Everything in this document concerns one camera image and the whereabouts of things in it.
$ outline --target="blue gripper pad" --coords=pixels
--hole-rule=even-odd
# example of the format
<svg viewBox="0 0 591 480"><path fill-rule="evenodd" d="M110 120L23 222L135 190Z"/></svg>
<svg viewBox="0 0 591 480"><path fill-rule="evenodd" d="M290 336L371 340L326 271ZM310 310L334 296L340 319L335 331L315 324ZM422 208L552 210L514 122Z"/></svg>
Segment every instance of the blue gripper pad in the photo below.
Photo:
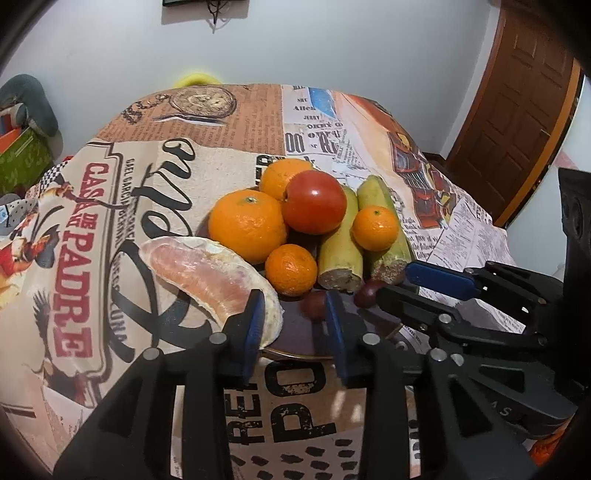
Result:
<svg viewBox="0 0 591 480"><path fill-rule="evenodd" d="M405 269L410 283L438 291L458 300L470 300L480 296L474 279L466 273L425 262L410 262Z"/></svg>
<svg viewBox="0 0 591 480"><path fill-rule="evenodd" d="M249 304L255 302L252 309L252 319L244 342L244 365L242 367L242 380L245 384L252 378L255 371L256 359L261 345L262 329L265 323L265 296L260 290L253 290L248 299Z"/></svg>
<svg viewBox="0 0 591 480"><path fill-rule="evenodd" d="M340 325L341 316L344 313L342 300L335 291L326 292L326 326L329 334L330 353L335 363L336 375L343 383L349 378L347 369L347 352L343 330Z"/></svg>

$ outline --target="checkered pattern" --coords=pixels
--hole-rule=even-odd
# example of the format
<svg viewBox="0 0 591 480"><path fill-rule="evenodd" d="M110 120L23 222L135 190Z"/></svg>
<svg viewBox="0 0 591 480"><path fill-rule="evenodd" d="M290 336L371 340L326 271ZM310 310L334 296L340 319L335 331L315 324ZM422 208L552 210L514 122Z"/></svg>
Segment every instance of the checkered pattern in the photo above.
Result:
<svg viewBox="0 0 591 480"><path fill-rule="evenodd" d="M42 194L47 188L49 188L51 182L55 180L55 178L61 173L62 169L68 165L68 162L69 160L64 160L43 174L41 180L39 181L39 194Z"/></svg>

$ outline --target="tomato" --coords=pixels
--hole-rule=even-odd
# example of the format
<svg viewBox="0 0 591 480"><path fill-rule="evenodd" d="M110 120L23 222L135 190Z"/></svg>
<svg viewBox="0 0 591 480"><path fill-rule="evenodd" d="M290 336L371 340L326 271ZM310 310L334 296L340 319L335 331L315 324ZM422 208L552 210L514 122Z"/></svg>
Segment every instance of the tomato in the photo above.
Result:
<svg viewBox="0 0 591 480"><path fill-rule="evenodd" d="M346 209L347 198L339 182L318 170L295 175L285 188L281 207L285 223L309 235L322 235L337 228Z"/></svg>

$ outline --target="grapefruit slice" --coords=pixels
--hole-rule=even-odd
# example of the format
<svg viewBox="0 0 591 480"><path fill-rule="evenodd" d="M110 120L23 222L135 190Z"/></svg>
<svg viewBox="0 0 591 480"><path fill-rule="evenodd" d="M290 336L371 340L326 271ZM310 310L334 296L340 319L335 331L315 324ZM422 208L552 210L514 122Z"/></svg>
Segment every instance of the grapefruit slice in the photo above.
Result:
<svg viewBox="0 0 591 480"><path fill-rule="evenodd" d="M277 292L229 248L198 236L162 236L143 243L139 256L156 275L195 299L220 327L244 311L253 288L260 289L265 296L261 348L279 336L283 310Z"/></svg>

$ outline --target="cable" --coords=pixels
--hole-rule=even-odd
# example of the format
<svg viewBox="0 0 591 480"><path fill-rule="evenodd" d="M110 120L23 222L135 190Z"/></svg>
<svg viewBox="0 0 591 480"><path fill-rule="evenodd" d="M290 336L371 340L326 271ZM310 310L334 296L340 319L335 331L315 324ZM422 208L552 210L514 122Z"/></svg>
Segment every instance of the cable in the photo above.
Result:
<svg viewBox="0 0 591 480"><path fill-rule="evenodd" d="M224 8L228 4L229 0L226 0L222 3L222 0L207 0L207 9L209 13L213 16L213 26L215 27L217 24L217 16L220 13L220 10Z"/></svg>

